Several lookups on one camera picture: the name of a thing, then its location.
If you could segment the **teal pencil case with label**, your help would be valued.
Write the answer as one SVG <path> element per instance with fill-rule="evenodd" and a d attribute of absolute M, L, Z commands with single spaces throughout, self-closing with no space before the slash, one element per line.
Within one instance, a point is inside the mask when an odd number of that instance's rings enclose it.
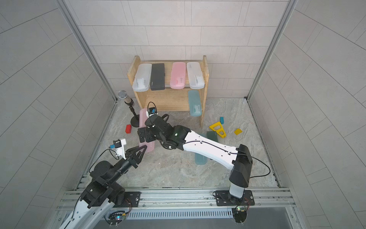
<path fill-rule="evenodd" d="M 202 105 L 199 91 L 188 91 L 188 103 L 191 116 L 197 117 L 202 115 Z"/>

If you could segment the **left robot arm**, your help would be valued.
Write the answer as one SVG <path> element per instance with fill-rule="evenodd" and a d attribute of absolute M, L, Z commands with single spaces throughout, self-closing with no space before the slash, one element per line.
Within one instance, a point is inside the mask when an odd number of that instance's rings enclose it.
<path fill-rule="evenodd" d="M 138 207 L 141 192 L 126 192 L 117 180 L 130 167 L 137 168 L 147 146 L 137 146 L 127 150 L 126 159 L 115 165 L 108 161 L 99 162 L 90 173 L 92 182 L 82 192 L 72 213 L 60 226 L 61 229 L 92 229 L 114 206 Z"/>

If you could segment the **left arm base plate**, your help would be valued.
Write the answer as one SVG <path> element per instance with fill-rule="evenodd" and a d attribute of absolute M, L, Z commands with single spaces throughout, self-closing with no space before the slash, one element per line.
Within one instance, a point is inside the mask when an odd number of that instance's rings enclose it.
<path fill-rule="evenodd" d="M 116 198 L 115 208 L 136 208 L 140 202 L 141 192 L 124 192 Z"/>

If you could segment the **light blue pencil case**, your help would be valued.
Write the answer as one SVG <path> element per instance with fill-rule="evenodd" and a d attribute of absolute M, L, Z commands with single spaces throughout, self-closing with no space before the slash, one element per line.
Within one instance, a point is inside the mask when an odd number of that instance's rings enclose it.
<path fill-rule="evenodd" d="M 207 163 L 207 157 L 195 153 L 195 158 L 194 158 L 195 164 L 196 165 L 205 165 Z"/>

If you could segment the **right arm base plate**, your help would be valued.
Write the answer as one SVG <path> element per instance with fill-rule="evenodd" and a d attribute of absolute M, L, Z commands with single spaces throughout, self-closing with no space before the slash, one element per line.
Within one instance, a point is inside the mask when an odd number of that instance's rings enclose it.
<path fill-rule="evenodd" d="M 241 198 L 237 198 L 229 193 L 228 190 L 217 190 L 213 192 L 217 206 L 254 206 L 255 201 L 252 191 L 244 190 Z"/>

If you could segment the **dark green pencil case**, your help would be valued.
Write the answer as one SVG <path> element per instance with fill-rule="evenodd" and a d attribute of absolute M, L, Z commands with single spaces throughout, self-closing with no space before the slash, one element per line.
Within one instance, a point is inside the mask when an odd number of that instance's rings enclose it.
<path fill-rule="evenodd" d="M 215 131 L 207 131 L 206 133 L 207 135 L 207 139 L 209 140 L 210 143 L 218 143 L 218 135 Z"/>

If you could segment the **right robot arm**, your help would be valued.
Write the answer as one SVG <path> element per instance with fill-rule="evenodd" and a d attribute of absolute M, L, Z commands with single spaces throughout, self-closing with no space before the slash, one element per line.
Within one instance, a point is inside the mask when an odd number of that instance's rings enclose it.
<path fill-rule="evenodd" d="M 193 130 L 167 123 L 169 115 L 162 117 L 154 114 L 147 118 L 145 127 L 138 129 L 140 142 L 159 141 L 168 150 L 179 149 L 194 152 L 212 159 L 231 171 L 229 194 L 234 198 L 242 198 L 249 180 L 253 159 L 245 145 L 231 147 L 205 138 Z"/>

